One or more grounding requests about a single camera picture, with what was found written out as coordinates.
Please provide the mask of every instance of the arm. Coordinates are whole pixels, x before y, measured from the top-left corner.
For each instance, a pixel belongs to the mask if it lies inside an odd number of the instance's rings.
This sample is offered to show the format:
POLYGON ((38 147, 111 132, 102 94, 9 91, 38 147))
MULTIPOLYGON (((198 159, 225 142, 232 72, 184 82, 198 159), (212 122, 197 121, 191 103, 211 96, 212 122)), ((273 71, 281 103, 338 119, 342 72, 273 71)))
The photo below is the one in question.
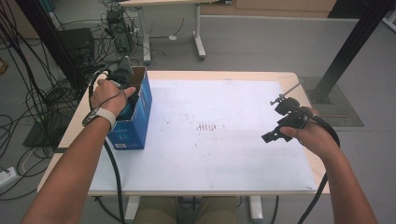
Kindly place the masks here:
MULTIPOLYGON (((98 85, 91 98, 93 107, 120 91, 113 83, 103 79, 98 80, 98 85)), ((101 107, 117 116, 134 88, 124 92, 125 94, 119 94, 101 107)), ((82 130, 53 168, 22 223, 79 221, 109 129, 108 120, 97 117, 82 130)))
POLYGON ((299 132, 289 127, 280 131, 290 137, 298 134, 304 146, 323 161, 329 178, 334 223, 377 223, 349 161, 324 129, 310 121, 299 132))

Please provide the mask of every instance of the electrical outlet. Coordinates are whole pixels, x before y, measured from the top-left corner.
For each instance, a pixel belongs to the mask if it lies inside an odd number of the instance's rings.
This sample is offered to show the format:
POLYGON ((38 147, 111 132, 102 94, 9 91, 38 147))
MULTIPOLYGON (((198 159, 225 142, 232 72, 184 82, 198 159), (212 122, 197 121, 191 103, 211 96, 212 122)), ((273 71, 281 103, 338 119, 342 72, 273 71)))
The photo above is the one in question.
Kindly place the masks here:
POLYGON ((0 188, 12 182, 14 179, 18 178, 17 174, 15 173, 14 167, 9 167, 7 170, 8 172, 3 171, 2 173, 0 173, 0 188))

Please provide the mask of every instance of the blue box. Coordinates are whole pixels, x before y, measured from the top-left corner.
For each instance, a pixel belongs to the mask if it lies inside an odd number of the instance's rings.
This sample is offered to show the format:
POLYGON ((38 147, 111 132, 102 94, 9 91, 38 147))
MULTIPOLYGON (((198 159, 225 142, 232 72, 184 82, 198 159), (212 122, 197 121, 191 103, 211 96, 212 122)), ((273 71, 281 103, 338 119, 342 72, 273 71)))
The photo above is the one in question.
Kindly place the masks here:
POLYGON ((108 133, 107 138, 117 150, 144 149, 149 125, 149 112, 151 109, 151 90, 146 67, 132 67, 134 75, 128 83, 136 87, 137 102, 133 97, 128 98, 130 103, 135 103, 131 119, 118 120, 114 129, 108 133))

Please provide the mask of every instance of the gray floor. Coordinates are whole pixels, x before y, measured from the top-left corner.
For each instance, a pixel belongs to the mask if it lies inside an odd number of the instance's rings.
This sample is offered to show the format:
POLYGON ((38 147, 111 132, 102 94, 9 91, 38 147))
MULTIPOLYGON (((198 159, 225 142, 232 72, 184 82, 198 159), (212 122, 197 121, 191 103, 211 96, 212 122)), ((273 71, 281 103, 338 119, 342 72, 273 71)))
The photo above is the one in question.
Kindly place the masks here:
MULTIPOLYGON (((151 40, 152 63, 148 66, 148 73, 150 70, 274 71, 293 72, 300 77, 321 77, 356 24, 356 21, 343 20, 254 17, 202 17, 201 22, 201 36, 207 54, 203 61, 198 58, 190 37, 193 21, 186 20, 177 41, 151 40)), ((396 221, 396 178, 392 172, 396 162, 395 50, 396 34, 381 23, 338 82, 364 123, 364 127, 359 128, 337 128, 342 149, 350 159, 380 223, 396 221)), ((6 51, 1 50, 0 53, 10 60, 6 51)), ((142 56, 138 52, 134 57, 141 62, 142 56)), ((39 72, 35 75, 45 89, 48 84, 43 76, 39 72)), ((25 110, 22 103, 26 89, 13 64, 6 74, 0 76, 0 80, 0 114, 17 118, 25 110)), ((32 119, 19 124, 5 157, 1 159, 1 166, 16 165, 18 158, 28 149, 21 142, 32 125, 32 119)), ((0 199, 34 189, 40 176, 22 180, 17 188, 0 199)), ((22 199, 0 202, 0 222, 19 223, 34 197, 35 194, 31 194, 22 199)), ((311 199, 312 196, 307 195, 280 197, 276 223, 297 222, 311 199)), ((275 196, 262 196, 263 223, 270 222, 275 200, 275 196)), ((104 202, 116 213, 115 198, 104 198, 104 202)), ((193 211, 180 215, 184 223, 191 223, 193 216, 193 211)), ((246 198, 237 209, 237 216, 239 223, 252 223, 248 218, 246 198)), ((89 198, 80 223, 116 221, 89 198)), ((305 223, 332 223, 329 195, 320 198, 305 223)))

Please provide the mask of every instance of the desk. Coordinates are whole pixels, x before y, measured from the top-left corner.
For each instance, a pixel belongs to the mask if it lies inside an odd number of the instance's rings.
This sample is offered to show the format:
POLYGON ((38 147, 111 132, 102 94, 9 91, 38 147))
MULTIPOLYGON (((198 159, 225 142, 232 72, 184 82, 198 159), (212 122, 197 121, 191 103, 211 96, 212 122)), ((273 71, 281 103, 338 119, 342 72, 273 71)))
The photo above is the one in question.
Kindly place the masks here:
MULTIPOLYGON (((251 81, 274 81, 280 84, 282 91, 287 91, 292 86, 294 86, 297 82, 297 76, 293 73, 264 73, 264 72, 209 72, 209 71, 148 71, 149 80, 157 80, 157 79, 176 79, 176 80, 251 80, 251 81)), ((301 87, 298 87, 296 90, 292 91, 289 95, 297 99, 301 105, 309 105, 309 102, 304 94, 304 90, 301 87)), ((69 127, 66 130, 64 138, 62 139, 59 147, 68 147, 71 142, 76 138, 76 136, 81 132, 82 126, 81 121, 84 119, 85 115, 89 112, 88 107, 88 96, 84 95, 81 100, 81 104, 78 106, 75 116, 72 118, 72 121, 69 127)), ((318 157, 316 157, 313 153, 308 150, 304 150, 304 154, 307 157, 308 164, 310 169, 312 170, 315 182, 318 186, 325 170, 324 167, 318 157)), ((53 166, 60 159, 62 153, 55 153, 52 157, 52 160, 49 164, 49 168, 44 174, 38 189, 41 189, 45 180, 47 179, 49 173, 51 172, 53 166)), ((276 190, 182 190, 177 191, 174 190, 139 190, 133 191, 124 189, 124 194, 129 196, 135 195, 263 195, 263 194, 282 194, 282 193, 290 193, 290 191, 276 191, 276 190)), ((300 193, 313 193, 313 191, 301 191, 300 193)), ((90 190, 89 195, 115 195, 115 184, 113 186, 113 190, 90 190)))
POLYGON ((195 31, 193 32, 195 44, 198 49, 199 56, 204 59, 206 56, 204 45, 202 44, 200 35, 200 14, 201 7, 200 3, 211 3, 216 0, 129 0, 120 2, 122 7, 135 7, 139 16, 140 27, 143 35, 143 61, 145 64, 149 64, 151 61, 150 49, 149 49, 149 35, 145 28, 145 15, 144 6, 158 6, 158 5, 171 5, 171 4, 195 4, 195 31))

